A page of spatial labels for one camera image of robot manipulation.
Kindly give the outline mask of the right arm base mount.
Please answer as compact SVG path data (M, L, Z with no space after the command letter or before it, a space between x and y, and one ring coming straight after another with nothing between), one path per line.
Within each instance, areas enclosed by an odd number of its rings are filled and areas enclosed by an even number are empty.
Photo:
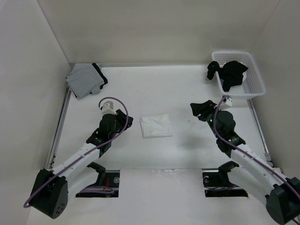
M220 171L204 171L203 186L206 197L248 197L248 192L232 184Z

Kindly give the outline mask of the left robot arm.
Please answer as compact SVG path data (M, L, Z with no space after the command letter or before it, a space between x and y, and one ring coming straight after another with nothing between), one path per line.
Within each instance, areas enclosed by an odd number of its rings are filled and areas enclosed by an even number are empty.
M132 126L127 112L109 110L103 113L99 127L73 156L59 166L38 172L30 197L24 207L33 207L52 219L66 208L68 201L86 187L100 187L105 182L105 168L95 161L111 147L112 141Z

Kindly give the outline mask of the white tank top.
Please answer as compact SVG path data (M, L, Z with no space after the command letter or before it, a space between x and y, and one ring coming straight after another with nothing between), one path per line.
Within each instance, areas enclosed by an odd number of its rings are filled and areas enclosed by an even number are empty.
M168 114L141 117L140 124L144 139L173 136L173 129Z

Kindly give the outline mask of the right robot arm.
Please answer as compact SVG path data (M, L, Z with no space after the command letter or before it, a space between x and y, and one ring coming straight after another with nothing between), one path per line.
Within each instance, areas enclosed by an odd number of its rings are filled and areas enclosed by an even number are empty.
M218 182L237 185L250 193L277 224L295 221L300 215L300 180L276 171L234 131L236 122L226 111L232 106L231 101L229 96L223 96L218 104L208 100L190 105L193 116L209 125L218 148L230 158L218 168Z

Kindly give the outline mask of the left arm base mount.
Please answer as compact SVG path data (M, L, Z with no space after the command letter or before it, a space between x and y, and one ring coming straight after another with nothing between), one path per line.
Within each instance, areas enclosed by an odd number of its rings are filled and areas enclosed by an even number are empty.
M94 184L76 194L76 198L118 198L120 171L106 171Z

